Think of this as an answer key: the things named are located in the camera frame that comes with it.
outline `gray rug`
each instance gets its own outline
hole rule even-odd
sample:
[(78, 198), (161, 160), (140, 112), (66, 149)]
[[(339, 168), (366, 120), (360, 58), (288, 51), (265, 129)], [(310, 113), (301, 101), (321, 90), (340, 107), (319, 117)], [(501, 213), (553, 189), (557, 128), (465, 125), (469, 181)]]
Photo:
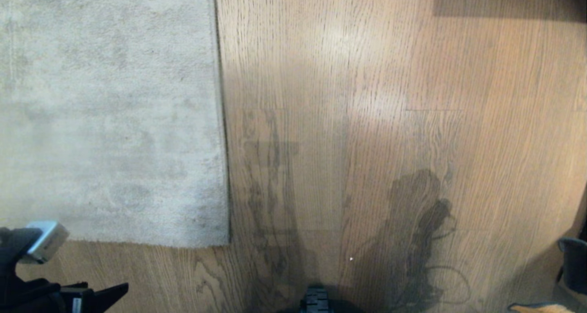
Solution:
[(0, 226), (228, 243), (214, 0), (0, 0)]

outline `wood grain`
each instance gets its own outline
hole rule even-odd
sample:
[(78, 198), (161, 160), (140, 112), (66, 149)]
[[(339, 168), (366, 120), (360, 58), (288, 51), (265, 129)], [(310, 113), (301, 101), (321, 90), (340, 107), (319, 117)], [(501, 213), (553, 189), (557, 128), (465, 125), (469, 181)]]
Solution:
[(231, 245), (69, 242), (22, 275), (130, 282), (113, 312), (276, 313), (315, 283), (369, 313), (550, 299), (587, 182), (568, 0), (217, 1)]

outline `wooden floor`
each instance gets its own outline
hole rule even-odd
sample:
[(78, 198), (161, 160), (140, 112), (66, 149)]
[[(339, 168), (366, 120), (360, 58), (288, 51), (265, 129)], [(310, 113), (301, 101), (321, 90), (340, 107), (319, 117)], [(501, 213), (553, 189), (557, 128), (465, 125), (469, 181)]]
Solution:
[(69, 242), (21, 269), (112, 312), (365, 312), (545, 301), (587, 183), (575, 0), (218, 0), (232, 244)]

